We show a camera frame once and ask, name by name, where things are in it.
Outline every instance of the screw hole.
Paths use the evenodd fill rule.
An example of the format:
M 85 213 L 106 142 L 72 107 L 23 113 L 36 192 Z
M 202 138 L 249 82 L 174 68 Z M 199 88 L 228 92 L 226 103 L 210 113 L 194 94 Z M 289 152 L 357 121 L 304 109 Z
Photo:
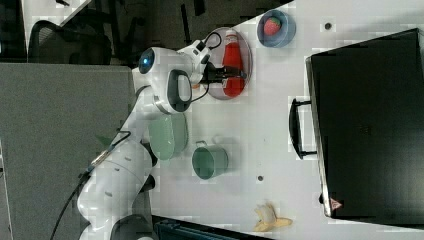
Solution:
M 326 30 L 330 30 L 333 27 L 333 25 L 331 23 L 326 23 L 324 27 Z

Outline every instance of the red fruit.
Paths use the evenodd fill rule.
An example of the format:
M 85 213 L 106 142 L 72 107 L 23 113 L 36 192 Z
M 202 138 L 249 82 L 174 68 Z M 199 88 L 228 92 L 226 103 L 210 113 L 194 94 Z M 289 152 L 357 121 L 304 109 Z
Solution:
M 278 18 L 270 17 L 266 20 L 264 25 L 265 35 L 271 36 L 276 34 L 281 28 L 281 22 Z

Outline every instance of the red liquid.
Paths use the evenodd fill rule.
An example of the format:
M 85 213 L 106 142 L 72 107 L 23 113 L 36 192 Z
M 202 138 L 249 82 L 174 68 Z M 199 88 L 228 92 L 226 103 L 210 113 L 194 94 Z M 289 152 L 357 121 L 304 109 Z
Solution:
M 225 53 L 222 65 L 236 67 L 243 70 L 243 61 L 240 54 L 240 45 L 238 43 L 237 33 L 228 30 L 225 38 Z M 244 79 L 241 77 L 231 77 L 227 79 L 224 85 L 225 95 L 234 98 L 240 95 L 244 89 Z

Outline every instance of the sage green container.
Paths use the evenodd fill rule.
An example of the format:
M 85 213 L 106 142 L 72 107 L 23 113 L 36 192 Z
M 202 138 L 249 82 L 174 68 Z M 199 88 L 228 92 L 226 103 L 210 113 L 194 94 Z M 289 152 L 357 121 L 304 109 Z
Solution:
M 208 146 L 206 142 L 196 143 L 198 147 L 192 157 L 194 172 L 203 180 L 219 176 L 228 168 L 228 155 L 224 148 L 218 145 Z
M 163 115 L 149 124 L 150 147 L 160 160 L 169 160 L 187 146 L 187 122 L 184 114 Z

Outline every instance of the briefcase handle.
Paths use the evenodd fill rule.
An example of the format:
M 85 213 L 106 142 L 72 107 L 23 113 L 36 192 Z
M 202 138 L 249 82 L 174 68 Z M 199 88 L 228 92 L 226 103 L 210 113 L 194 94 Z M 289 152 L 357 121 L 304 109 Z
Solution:
M 294 147 L 294 150 L 296 151 L 297 155 L 300 157 L 300 159 L 303 159 L 306 155 L 313 155 L 317 154 L 316 151 L 306 152 L 303 151 L 302 147 L 302 134 L 300 130 L 300 121 L 299 121 L 299 112 L 297 111 L 297 108 L 303 105 L 309 105 L 311 104 L 311 101 L 297 101 L 296 98 L 293 99 L 292 105 L 290 107 L 290 114 L 289 114 L 289 132 L 290 132 L 290 138 Z

